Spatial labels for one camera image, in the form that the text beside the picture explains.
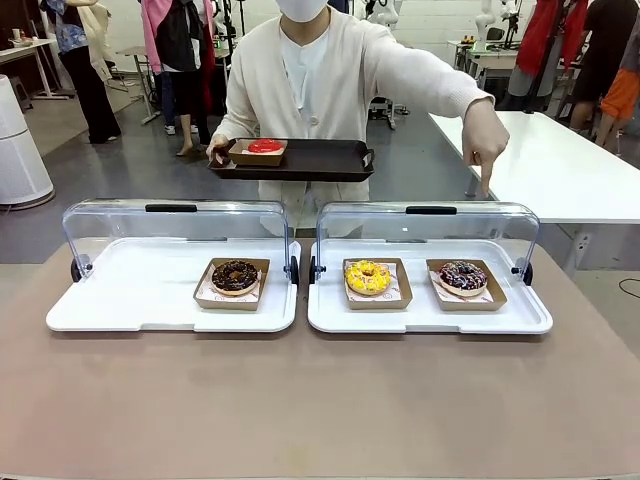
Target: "black serving tray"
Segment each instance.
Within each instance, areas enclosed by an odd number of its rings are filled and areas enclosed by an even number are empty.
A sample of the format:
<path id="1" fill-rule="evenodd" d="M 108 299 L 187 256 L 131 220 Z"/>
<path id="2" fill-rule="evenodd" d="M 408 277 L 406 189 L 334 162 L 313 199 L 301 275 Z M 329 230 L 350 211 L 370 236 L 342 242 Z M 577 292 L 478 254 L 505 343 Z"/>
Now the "black serving tray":
<path id="1" fill-rule="evenodd" d="M 213 159 L 209 168 L 224 179 L 284 180 L 303 182 L 362 182 L 373 173 L 373 150 L 358 140 L 287 139 L 288 145 L 279 167 L 228 164 Z M 232 140 L 218 154 L 226 157 Z"/>

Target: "yellow glaze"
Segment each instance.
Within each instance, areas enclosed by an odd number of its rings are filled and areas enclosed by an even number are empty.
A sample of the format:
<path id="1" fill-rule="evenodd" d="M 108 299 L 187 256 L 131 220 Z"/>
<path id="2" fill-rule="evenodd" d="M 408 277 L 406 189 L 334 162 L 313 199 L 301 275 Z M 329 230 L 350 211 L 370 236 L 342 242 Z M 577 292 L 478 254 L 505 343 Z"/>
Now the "yellow glaze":
<path id="1" fill-rule="evenodd" d="M 347 285 L 352 290 L 365 295 L 377 295 L 391 285 L 391 272 L 387 265 L 360 260 L 347 267 Z"/>

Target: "tray handle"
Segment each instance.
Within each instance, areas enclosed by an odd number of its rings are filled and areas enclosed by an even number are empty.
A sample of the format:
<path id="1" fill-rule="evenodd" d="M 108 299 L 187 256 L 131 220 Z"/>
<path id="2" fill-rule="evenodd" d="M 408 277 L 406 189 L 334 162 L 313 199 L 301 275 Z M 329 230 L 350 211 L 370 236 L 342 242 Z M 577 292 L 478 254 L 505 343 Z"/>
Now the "tray handle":
<path id="1" fill-rule="evenodd" d="M 218 147 L 213 149 L 212 157 L 219 155 L 222 159 L 222 165 L 218 162 L 216 158 L 212 158 L 209 162 L 209 168 L 223 168 L 231 163 L 231 159 L 229 158 L 229 150 L 236 144 L 235 138 L 233 140 L 229 140 L 229 143 L 226 147 Z"/>
<path id="2" fill-rule="evenodd" d="M 365 170 L 370 170 L 373 168 L 373 161 L 376 158 L 376 152 L 373 151 L 373 148 L 367 148 L 367 152 L 362 157 L 362 163 L 364 164 Z"/>
<path id="3" fill-rule="evenodd" d="M 409 206 L 406 209 L 407 215 L 457 215 L 458 209 L 456 207 L 420 207 Z"/>
<path id="4" fill-rule="evenodd" d="M 147 213 L 196 213 L 198 207 L 195 204 L 149 203 L 144 206 L 144 211 Z"/>

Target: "orange shorts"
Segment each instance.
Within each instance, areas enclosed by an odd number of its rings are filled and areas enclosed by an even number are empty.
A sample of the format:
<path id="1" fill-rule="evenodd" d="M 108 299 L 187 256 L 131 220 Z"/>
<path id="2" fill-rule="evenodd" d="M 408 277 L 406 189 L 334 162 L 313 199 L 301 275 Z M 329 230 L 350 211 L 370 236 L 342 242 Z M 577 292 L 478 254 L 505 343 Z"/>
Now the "orange shorts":
<path id="1" fill-rule="evenodd" d="M 630 120 L 633 108 L 640 95 L 640 75 L 621 68 L 609 89 L 609 93 L 602 100 L 600 108 L 607 115 L 620 120 Z"/>

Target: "clear plastic lid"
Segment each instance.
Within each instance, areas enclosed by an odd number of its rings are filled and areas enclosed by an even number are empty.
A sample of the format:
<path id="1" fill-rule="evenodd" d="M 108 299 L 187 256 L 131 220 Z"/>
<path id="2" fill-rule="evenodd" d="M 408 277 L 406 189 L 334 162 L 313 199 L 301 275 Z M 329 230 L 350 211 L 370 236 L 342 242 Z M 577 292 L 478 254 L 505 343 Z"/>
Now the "clear plastic lid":
<path id="1" fill-rule="evenodd" d="M 312 269 L 320 279 L 326 270 L 323 254 L 344 241 L 395 243 L 400 250 L 401 244 L 424 243 L 427 249 L 429 242 L 446 240 L 454 241 L 454 251 L 461 255 L 469 252 L 471 242 L 492 242 L 506 252 L 512 273 L 524 279 L 539 227 L 535 214 L 515 203 L 330 203 L 318 216 Z"/>
<path id="2" fill-rule="evenodd" d="M 284 270 L 290 278 L 289 228 L 278 202 L 191 200 L 87 200 L 70 207 L 63 228 L 77 274 L 89 277 L 96 258 L 124 239 L 163 242 L 282 240 Z"/>

